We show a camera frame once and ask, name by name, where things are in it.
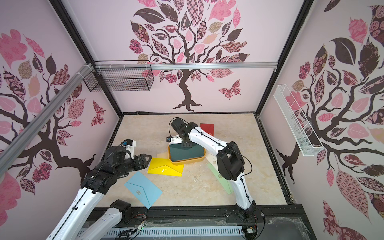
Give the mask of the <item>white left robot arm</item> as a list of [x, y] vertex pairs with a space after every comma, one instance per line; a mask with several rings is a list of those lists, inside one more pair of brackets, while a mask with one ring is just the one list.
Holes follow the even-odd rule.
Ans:
[[79, 235], [94, 208], [118, 179], [149, 166], [152, 156], [136, 156], [134, 150], [133, 145], [121, 143], [105, 151], [102, 161], [86, 175], [74, 201], [48, 235], [49, 240], [100, 240], [121, 221], [134, 218], [132, 205], [116, 200], [88, 230]]

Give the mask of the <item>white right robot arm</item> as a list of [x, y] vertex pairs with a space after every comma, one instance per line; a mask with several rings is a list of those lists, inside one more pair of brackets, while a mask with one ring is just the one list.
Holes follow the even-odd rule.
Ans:
[[214, 168], [231, 184], [234, 191], [239, 218], [244, 222], [252, 218], [257, 209], [256, 202], [248, 190], [245, 179], [247, 158], [241, 154], [238, 145], [234, 141], [228, 143], [221, 141], [205, 132], [196, 123], [188, 123], [179, 117], [172, 118], [169, 127], [172, 127], [177, 135], [167, 137], [168, 143], [182, 144], [184, 147], [196, 144], [215, 157]]

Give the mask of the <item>cream envelope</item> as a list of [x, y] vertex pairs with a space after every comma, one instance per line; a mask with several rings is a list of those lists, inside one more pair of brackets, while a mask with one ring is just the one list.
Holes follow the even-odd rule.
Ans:
[[160, 158], [160, 159], [169, 159], [169, 154], [168, 152], [164, 152], [164, 153], [160, 153], [160, 154], [157, 154], [157, 158]]

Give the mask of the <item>light blue envelope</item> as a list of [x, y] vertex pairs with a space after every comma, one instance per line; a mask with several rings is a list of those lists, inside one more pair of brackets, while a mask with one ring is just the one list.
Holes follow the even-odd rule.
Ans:
[[124, 186], [142, 203], [148, 210], [159, 199], [163, 192], [142, 173], [135, 173]]

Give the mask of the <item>yellow envelope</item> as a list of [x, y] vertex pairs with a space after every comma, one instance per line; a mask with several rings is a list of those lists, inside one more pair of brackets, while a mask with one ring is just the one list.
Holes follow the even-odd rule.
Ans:
[[184, 165], [175, 165], [169, 159], [152, 158], [148, 174], [181, 177]]

